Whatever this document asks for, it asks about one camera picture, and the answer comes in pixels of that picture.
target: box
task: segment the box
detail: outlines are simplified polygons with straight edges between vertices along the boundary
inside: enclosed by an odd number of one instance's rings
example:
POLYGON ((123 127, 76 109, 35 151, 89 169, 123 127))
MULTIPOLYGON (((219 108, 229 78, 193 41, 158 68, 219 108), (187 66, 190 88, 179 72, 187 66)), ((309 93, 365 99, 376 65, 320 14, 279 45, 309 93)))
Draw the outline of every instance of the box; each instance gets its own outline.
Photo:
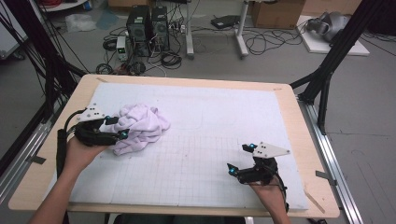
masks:
POLYGON ((150 6, 150 0, 108 0, 110 7, 132 7, 134 5, 148 5, 150 6))
POLYGON ((303 15, 320 16, 323 12, 338 11, 352 15, 358 8, 361 0, 306 0, 303 15))
POLYGON ((305 0, 279 0, 275 4, 255 3, 251 18, 255 27, 294 29, 305 0))

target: computer tower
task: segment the computer tower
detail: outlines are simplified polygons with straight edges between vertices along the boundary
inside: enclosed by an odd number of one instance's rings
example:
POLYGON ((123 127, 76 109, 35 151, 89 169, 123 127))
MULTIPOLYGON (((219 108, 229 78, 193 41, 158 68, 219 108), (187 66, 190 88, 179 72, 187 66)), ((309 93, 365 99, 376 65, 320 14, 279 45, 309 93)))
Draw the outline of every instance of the computer tower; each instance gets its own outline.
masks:
POLYGON ((126 22, 131 46, 137 56, 150 56, 149 41, 153 37, 149 6, 132 6, 126 22))
POLYGON ((155 7, 151 11, 151 22, 154 33, 156 50, 168 51, 169 32, 166 7, 155 7))

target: white cloth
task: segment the white cloth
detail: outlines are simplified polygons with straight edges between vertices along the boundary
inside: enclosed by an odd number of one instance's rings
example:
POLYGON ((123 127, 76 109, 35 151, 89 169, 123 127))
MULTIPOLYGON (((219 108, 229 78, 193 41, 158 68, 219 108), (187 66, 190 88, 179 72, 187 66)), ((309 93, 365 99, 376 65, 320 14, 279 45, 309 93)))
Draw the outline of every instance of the white cloth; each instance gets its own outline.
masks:
POLYGON ((119 122, 105 127, 106 132, 117 133, 129 129, 128 138, 111 146, 116 155, 142 150, 148 143, 157 142, 163 131, 170 128, 168 122, 156 107, 147 105, 126 105, 119 114, 119 122))

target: human hand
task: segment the human hand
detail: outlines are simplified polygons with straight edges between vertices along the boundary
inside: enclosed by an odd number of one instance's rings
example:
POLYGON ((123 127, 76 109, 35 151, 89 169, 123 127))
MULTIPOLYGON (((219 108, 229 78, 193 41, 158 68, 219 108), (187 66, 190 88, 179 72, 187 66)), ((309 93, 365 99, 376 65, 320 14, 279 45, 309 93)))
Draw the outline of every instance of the human hand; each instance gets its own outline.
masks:
POLYGON ((67 142, 64 172, 79 175, 108 146, 87 147, 74 136, 67 142))
POLYGON ((270 213, 274 223, 290 223, 286 213, 283 193, 280 191, 276 176, 266 186, 256 183, 250 183, 249 185, 257 196, 259 196, 260 201, 270 213))

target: black pole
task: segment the black pole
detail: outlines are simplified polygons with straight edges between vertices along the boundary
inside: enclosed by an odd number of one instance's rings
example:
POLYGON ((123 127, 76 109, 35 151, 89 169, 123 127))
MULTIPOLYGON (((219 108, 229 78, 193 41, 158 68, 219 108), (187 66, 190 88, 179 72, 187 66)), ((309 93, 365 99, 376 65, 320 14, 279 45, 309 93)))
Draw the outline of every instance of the black pole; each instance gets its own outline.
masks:
POLYGON ((375 14, 377 14, 381 7, 386 3, 389 4, 390 1, 391 0, 362 0, 361 4, 358 6, 346 25, 346 28, 335 40, 332 48, 321 63, 320 67, 314 73, 300 78, 290 84, 291 87, 295 89, 308 83, 306 89, 299 94, 299 99, 308 105, 312 105, 315 98, 321 92, 318 126, 322 134, 326 134, 324 125, 332 74, 340 65, 341 61, 343 61, 347 56, 350 49, 355 45, 356 41, 364 32, 364 29, 370 23, 375 14))

